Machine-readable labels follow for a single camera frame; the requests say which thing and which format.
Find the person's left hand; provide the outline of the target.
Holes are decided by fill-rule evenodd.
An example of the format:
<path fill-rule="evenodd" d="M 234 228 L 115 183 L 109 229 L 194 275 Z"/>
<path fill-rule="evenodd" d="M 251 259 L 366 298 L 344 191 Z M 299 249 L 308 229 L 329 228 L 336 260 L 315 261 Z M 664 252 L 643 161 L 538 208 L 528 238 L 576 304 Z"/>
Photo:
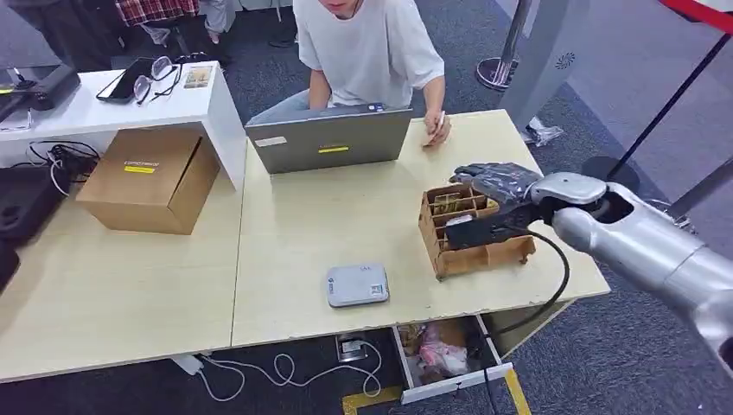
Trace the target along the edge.
<path fill-rule="evenodd" d="M 426 134 L 422 143 L 424 148 L 433 147 L 445 142 L 451 130 L 449 115 L 446 111 L 427 109 L 423 122 Z"/>

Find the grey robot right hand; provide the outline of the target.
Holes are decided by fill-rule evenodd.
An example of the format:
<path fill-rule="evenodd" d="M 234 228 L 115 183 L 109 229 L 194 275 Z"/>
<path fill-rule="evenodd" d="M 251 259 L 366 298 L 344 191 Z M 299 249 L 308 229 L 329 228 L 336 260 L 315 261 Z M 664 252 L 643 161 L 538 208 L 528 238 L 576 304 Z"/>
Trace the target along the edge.
<path fill-rule="evenodd" d="M 457 167 L 449 182 L 469 185 L 502 208 L 527 204 L 529 188 L 543 176 L 517 163 L 471 163 Z"/>

